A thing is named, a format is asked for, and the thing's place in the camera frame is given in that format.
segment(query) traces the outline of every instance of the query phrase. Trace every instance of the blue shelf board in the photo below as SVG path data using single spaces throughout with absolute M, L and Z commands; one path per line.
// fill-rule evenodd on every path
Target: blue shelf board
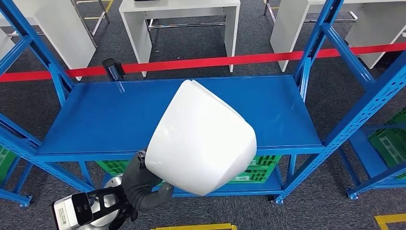
M 268 180 L 263 184 L 225 184 L 219 189 L 207 194 L 206 196 L 243 196 L 243 195 L 278 195 L 283 192 L 279 169 L 272 171 Z M 156 191 L 159 186 L 154 187 L 152 190 Z M 173 197 L 192 197 L 197 196 L 185 192 L 181 189 L 175 188 L 173 192 Z
M 350 144 L 352 145 L 361 165 L 364 167 L 369 178 L 373 178 L 388 170 L 386 163 L 383 161 L 379 153 L 371 145 L 368 140 L 369 130 L 363 131 L 359 129 L 350 138 Z M 385 181 L 378 187 L 401 187 L 406 186 L 406 179 L 398 180 L 396 178 Z
M 291 75 L 196 80 L 253 126 L 259 149 L 324 148 Z M 141 150 L 183 81 L 76 84 L 37 154 Z

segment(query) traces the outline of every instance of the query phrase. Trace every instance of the blue shelf foot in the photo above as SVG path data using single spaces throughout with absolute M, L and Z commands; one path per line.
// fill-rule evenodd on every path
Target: blue shelf foot
M 350 194 L 349 193 L 350 190 L 351 190 L 351 188 L 347 188 L 348 198 L 350 198 L 351 200 L 358 200 L 358 194 L 356 194 L 356 193 Z
M 33 200 L 33 196 L 29 195 L 29 196 L 27 196 L 27 198 L 28 198 L 27 202 L 20 203 L 20 207 L 28 207 L 31 204 L 31 201 Z
M 283 200 L 282 199 L 276 199 L 275 204 L 277 205 L 283 205 Z
M 283 200 L 282 199 L 275 199 L 274 195 L 267 195 L 267 200 L 269 202 L 272 202 L 272 203 L 275 203 L 275 204 L 278 204 L 278 205 L 283 204 Z

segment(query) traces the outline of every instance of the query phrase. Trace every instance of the gray carpet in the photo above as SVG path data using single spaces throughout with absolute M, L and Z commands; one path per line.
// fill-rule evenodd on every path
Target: gray carpet
M 118 8 L 120 0 L 115 0 L 109 12 L 111 24 L 102 22 L 96 34 L 99 47 L 90 66 L 100 65 L 106 58 L 115 58 L 123 63 L 136 62 L 130 41 L 121 21 Z M 273 24 L 269 15 L 262 16 L 264 3 L 261 0 L 241 1 L 238 27 L 237 54 L 256 54 L 272 52 L 269 44 Z M 96 4 L 80 5 L 84 16 L 97 16 L 100 10 Z M 184 18 L 180 20 L 157 20 L 168 22 L 214 22 L 222 17 Z M 334 25 L 344 36 L 350 24 Z M 311 33 L 313 24 L 306 23 L 301 31 L 295 50 L 302 50 Z M 152 32 L 154 41 L 151 61 L 189 58 L 208 58 L 225 56 L 221 27 L 160 29 Z M 324 47 L 332 47 L 326 42 Z M 294 70 L 296 61 L 291 61 L 287 72 Z M 43 69 L 30 52 L 25 52 L 10 68 L 10 71 Z M 239 76 L 252 74 L 280 74 L 277 63 L 235 66 L 234 73 L 228 67 L 184 69 L 174 71 L 150 72 L 148 79 Z M 380 71 L 372 69 L 373 76 Z M 127 79 L 138 79 L 140 74 L 130 74 Z M 105 76 L 85 78 L 84 81 L 106 81 Z M 345 113 L 363 94 L 363 89 L 352 76 L 340 58 L 319 59 L 312 67 L 306 105 L 319 135 L 324 138 L 343 118 Z M 406 106 L 406 91 L 400 92 L 369 123 L 379 124 L 390 118 L 396 111 Z M 60 106 L 54 87 L 50 81 L 15 82 L 0 84 L 0 111 L 16 121 L 29 132 L 43 139 Z M 349 158 L 362 178 L 360 164 L 344 145 Z M 298 165 L 306 159 L 300 156 Z M 280 163 L 282 172 L 286 171 L 288 158 Z M 21 164 L 8 185 L 18 179 L 25 163 Z M 76 163 L 61 164 L 75 175 L 80 176 Z M 92 177 L 97 185 L 101 183 L 102 169 L 90 162 Z M 308 179 L 304 181 L 283 205 L 275 205 L 264 196 L 226 196 L 201 198 L 175 198 L 168 204 L 148 213 L 142 213 L 135 223 L 126 223 L 123 229 L 148 230 L 154 227 L 178 226 L 208 223 L 233 223 L 239 230 L 292 230 L 292 229 L 379 229 L 374 220 L 376 215 L 406 213 L 405 189 L 373 190 L 360 195 L 359 200 L 349 200 L 345 188 L 352 186 L 337 153 L 334 153 Z M 0 200 L 0 229 L 45 230 L 52 229 L 48 206 L 75 189 L 60 180 L 33 167 L 23 187 L 23 194 L 34 195 L 28 208 Z M 391 230 L 406 229 L 403 223 L 389 225 Z

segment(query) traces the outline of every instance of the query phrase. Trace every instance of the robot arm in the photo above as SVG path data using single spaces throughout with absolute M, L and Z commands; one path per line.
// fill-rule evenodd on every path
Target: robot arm
M 174 189 L 169 183 L 164 183 L 158 191 L 151 192 L 162 179 L 146 168 L 144 159 L 145 151 L 139 151 L 127 165 L 122 180 L 128 202 L 141 212 L 167 203 L 172 198 Z
M 152 188 L 162 179 L 145 166 L 145 151 L 139 151 L 128 164 L 123 176 L 109 180 L 105 188 L 73 194 L 51 205 L 57 230 L 118 230 L 138 211 L 148 211 L 168 202 L 174 187 L 164 183 L 158 191 Z

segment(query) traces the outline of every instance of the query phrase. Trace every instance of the black retractable belt post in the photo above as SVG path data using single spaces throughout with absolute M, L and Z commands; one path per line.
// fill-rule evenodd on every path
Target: black retractable belt post
M 111 81 L 124 81 L 125 72 L 121 63 L 116 62 L 113 58 L 108 58 L 103 61 L 103 67 Z

